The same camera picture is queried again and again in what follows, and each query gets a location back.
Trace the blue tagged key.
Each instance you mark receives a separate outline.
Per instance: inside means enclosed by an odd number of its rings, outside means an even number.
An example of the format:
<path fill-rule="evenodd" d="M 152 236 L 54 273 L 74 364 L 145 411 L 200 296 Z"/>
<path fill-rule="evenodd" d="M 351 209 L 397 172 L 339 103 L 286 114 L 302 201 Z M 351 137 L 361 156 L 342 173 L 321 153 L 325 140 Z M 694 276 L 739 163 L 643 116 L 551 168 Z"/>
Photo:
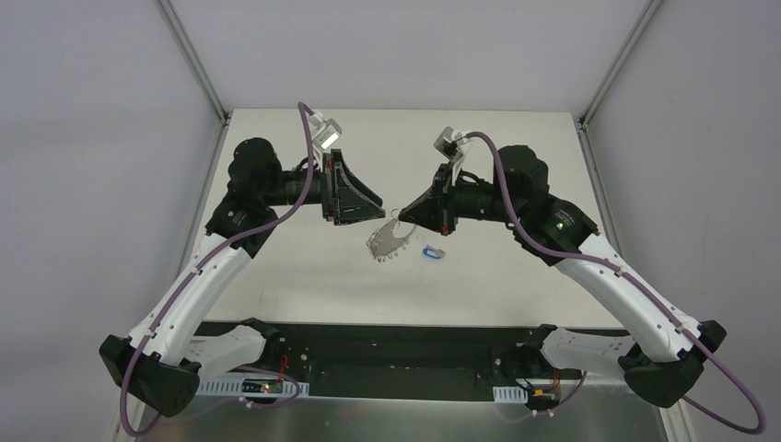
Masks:
<path fill-rule="evenodd" d="M 441 260 L 446 255 L 445 251 L 429 246 L 424 247 L 422 253 L 425 257 L 433 260 Z"/>

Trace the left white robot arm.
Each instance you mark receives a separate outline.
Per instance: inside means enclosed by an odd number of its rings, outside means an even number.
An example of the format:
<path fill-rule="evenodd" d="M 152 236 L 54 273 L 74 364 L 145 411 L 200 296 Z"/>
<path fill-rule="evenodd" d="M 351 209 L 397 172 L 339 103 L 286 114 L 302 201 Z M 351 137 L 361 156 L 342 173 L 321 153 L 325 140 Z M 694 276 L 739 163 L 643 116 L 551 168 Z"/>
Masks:
<path fill-rule="evenodd" d="M 280 331 L 254 318 L 219 336 L 195 339 L 205 315 L 278 226 L 277 206 L 299 197 L 325 220 L 346 226 L 385 215 L 381 198 L 346 166 L 343 153 L 316 157 L 314 170 L 283 169 L 263 138 L 241 142 L 227 168 L 227 193 L 175 284 L 127 336 L 108 336 L 99 354 L 114 382 L 165 417 L 181 413 L 206 381 L 252 365 L 280 363 Z"/>

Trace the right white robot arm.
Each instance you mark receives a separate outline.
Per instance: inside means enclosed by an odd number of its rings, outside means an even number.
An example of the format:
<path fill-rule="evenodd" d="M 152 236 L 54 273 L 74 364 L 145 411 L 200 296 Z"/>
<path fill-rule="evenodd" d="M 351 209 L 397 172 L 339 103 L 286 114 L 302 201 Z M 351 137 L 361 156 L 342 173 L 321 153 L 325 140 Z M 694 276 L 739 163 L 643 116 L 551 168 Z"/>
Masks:
<path fill-rule="evenodd" d="M 621 379 L 641 399 L 671 407 L 700 378 L 706 361 L 702 350 L 716 351 L 726 337 L 724 328 L 681 313 L 658 293 L 647 297 L 633 285 L 628 264 L 596 223 L 549 192 L 548 165 L 528 146 L 504 146 L 498 154 L 519 222 L 544 247 L 564 253 L 540 259 L 584 287 L 628 332 L 600 336 L 543 324 L 508 355 L 507 377 L 588 371 Z"/>

